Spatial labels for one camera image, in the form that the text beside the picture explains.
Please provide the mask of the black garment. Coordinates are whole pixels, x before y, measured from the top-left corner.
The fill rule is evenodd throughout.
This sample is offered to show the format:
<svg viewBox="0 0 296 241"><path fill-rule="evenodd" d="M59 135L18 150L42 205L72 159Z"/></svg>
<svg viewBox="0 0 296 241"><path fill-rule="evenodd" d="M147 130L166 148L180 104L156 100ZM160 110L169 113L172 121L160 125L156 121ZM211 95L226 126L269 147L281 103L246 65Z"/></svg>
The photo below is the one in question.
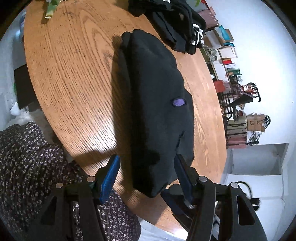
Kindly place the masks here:
<svg viewBox="0 0 296 241"><path fill-rule="evenodd" d="M143 30L121 36L121 68L130 94L132 185L156 197L176 180L174 158L194 160L194 107L175 56Z"/></svg>

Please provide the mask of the black cart with clothes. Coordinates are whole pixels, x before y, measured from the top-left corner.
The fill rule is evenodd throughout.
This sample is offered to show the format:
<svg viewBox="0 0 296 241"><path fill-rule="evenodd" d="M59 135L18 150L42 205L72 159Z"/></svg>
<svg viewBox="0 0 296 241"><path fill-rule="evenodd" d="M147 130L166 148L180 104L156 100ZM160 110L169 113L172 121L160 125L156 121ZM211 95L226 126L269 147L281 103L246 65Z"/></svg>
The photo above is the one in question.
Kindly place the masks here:
<svg viewBox="0 0 296 241"><path fill-rule="evenodd" d="M223 109L225 110L225 114L230 115L228 119L233 118L234 121L238 121L239 117L237 106L251 103L255 99L261 102L257 84L253 82L246 85L237 84L234 92L229 92L222 96L224 97Z"/></svg>

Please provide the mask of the pile of dark clothes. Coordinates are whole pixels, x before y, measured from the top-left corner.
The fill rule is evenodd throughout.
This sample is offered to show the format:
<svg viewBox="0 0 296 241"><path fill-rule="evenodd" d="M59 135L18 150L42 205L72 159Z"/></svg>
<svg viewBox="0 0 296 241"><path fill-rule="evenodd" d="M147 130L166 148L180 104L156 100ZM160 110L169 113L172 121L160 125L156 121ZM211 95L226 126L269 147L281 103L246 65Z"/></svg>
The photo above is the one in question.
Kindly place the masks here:
<svg viewBox="0 0 296 241"><path fill-rule="evenodd" d="M186 1L129 1L128 11L145 15L171 49L194 55L202 48L206 22Z"/></svg>

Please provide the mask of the olive storage trunks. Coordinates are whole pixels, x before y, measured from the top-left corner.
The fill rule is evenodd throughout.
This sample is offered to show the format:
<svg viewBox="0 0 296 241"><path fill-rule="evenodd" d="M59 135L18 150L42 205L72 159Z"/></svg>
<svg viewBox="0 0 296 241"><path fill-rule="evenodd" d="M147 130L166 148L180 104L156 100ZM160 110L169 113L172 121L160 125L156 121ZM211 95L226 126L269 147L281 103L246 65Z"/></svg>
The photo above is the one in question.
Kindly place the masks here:
<svg viewBox="0 0 296 241"><path fill-rule="evenodd" d="M231 149L244 149L247 142L247 116L229 120L226 128L226 146Z"/></svg>

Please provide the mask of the floral patterned clothing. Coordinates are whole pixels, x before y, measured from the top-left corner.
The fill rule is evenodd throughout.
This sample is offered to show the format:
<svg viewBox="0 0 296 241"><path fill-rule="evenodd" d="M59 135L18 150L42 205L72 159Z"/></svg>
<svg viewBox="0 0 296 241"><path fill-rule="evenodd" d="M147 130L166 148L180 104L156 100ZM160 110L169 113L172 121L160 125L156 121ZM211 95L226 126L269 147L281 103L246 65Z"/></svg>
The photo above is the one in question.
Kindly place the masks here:
<svg viewBox="0 0 296 241"><path fill-rule="evenodd" d="M138 240L138 217L114 188L98 204L94 182L35 123L9 126L1 131L1 240Z"/></svg>

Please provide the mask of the cardboard boxes stack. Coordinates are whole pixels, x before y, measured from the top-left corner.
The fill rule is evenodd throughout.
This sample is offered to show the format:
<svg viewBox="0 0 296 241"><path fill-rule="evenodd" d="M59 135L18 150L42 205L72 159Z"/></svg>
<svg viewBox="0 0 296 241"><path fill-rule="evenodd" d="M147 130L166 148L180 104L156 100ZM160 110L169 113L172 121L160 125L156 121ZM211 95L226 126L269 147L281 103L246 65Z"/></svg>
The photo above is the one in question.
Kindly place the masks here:
<svg viewBox="0 0 296 241"><path fill-rule="evenodd" d="M263 126L265 114L253 114L247 116L247 130L255 132L265 132Z"/></svg>

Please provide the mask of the orange paper bag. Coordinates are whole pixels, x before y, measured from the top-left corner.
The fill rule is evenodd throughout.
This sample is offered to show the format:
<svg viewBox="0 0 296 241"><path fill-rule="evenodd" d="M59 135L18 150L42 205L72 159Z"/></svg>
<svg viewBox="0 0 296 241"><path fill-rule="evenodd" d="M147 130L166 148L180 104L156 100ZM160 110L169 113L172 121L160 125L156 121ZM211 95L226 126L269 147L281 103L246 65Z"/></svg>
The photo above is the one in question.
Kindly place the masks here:
<svg viewBox="0 0 296 241"><path fill-rule="evenodd" d="M226 90L223 80L216 80L213 82L217 93L224 92Z"/></svg>

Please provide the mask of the pink suitcase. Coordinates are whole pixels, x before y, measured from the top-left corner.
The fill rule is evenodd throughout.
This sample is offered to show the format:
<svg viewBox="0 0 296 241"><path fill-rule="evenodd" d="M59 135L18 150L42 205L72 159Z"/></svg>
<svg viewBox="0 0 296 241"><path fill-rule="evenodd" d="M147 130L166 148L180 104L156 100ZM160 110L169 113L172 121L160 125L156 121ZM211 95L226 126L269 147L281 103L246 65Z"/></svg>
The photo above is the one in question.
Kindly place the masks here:
<svg viewBox="0 0 296 241"><path fill-rule="evenodd" d="M218 22L217 18L210 11L210 9L202 10L202 11L198 12L198 14L204 19L204 21L206 23L206 30L207 31L212 30L215 27L219 26L219 22Z"/></svg>

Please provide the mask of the potted green plant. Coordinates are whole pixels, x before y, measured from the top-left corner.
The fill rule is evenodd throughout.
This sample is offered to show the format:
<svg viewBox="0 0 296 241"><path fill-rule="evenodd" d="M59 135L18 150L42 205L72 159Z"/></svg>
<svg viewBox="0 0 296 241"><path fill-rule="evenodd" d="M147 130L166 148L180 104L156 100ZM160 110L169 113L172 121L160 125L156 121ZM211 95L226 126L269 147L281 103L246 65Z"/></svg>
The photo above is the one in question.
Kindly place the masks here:
<svg viewBox="0 0 296 241"><path fill-rule="evenodd" d="M49 20L52 18L57 7L63 2L63 0L45 0L45 1L32 1L37 3L41 8L42 18L41 20Z"/></svg>

